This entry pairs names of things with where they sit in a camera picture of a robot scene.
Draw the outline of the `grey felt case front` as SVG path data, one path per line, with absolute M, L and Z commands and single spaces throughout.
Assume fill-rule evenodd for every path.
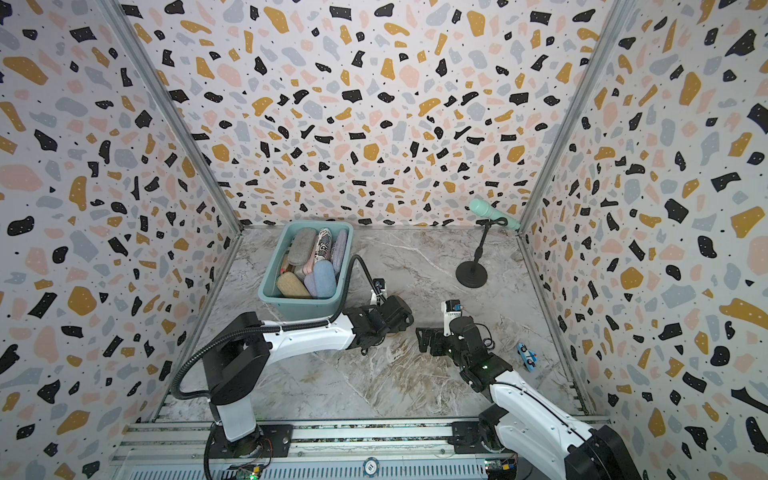
M 311 227 L 297 231 L 288 249 L 287 261 L 291 266 L 304 266 L 314 255 L 318 232 Z

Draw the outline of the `purple felt case horizontal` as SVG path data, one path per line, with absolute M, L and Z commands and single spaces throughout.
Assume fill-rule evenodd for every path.
M 308 275 L 306 275 L 303 282 L 304 282 L 305 288 L 307 289 L 311 297 L 318 298 L 318 290 L 316 286 L 314 273 L 309 273 Z

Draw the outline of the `purple felt case diagonal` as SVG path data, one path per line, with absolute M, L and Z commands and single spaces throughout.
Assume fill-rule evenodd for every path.
M 342 229 L 339 231 L 332 245 L 331 264 L 336 275 L 338 275 L 342 269 L 344 256 L 346 252 L 347 240 L 348 240 L 348 231 L 346 229 Z

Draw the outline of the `pink glasses case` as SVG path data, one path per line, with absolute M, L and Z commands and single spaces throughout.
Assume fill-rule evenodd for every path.
M 314 270 L 314 265 L 316 263 L 317 257 L 315 255 L 311 255 L 310 258 L 307 260 L 307 262 L 302 266 L 301 272 L 304 275 L 309 275 Z

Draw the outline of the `teal plastic storage box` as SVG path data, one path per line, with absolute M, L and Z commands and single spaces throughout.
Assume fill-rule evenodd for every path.
M 334 241 L 340 233 L 347 234 L 347 242 L 343 254 L 341 272 L 337 275 L 337 286 L 334 294 L 326 299 L 296 299 L 284 296 L 278 289 L 277 279 L 285 254 L 290 250 L 294 237 L 302 228 L 314 228 L 320 231 L 328 228 Z M 344 283 L 350 278 L 348 269 L 351 263 L 351 248 L 354 237 L 354 228 L 350 223 L 343 221 L 299 220 L 286 225 L 278 237 L 277 244 L 271 255 L 270 263 L 264 270 L 262 283 L 259 288 L 259 298 L 262 302 L 271 305 L 286 321 L 300 321 L 318 317 L 328 317 L 334 314 L 344 303 L 346 287 Z

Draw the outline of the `light blue felt case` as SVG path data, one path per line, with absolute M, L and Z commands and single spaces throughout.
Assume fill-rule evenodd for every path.
M 337 289 L 337 279 L 333 264 L 328 260 L 320 260 L 313 268 L 316 297 L 331 298 Z

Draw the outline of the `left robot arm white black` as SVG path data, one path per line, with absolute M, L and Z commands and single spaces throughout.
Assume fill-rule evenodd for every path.
M 237 442 L 256 432 L 250 395 L 267 366 L 322 351 L 358 349 L 365 355 L 413 322 L 412 310 L 395 295 L 380 305 L 298 323 L 268 324 L 253 312 L 239 315 L 202 356 L 209 406 L 224 438 Z

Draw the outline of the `newspaper flag case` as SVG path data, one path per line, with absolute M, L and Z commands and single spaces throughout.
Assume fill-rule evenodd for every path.
M 321 229 L 316 238 L 314 261 L 330 261 L 332 259 L 333 235 L 328 228 Z

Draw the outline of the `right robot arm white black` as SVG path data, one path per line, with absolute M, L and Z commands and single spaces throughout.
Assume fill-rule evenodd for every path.
M 418 328 L 419 350 L 448 357 L 460 377 L 492 405 L 469 434 L 455 433 L 454 445 L 510 450 L 550 479 L 639 479 L 621 436 L 608 425 L 580 421 L 531 387 L 513 366 L 488 349 L 471 317 L 457 317 L 446 336 Z

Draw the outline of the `tan felt case front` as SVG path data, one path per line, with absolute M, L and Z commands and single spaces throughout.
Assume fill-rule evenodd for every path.
M 290 299 L 311 299 L 312 294 L 293 272 L 288 271 L 281 274 L 276 280 L 278 291 L 285 298 Z

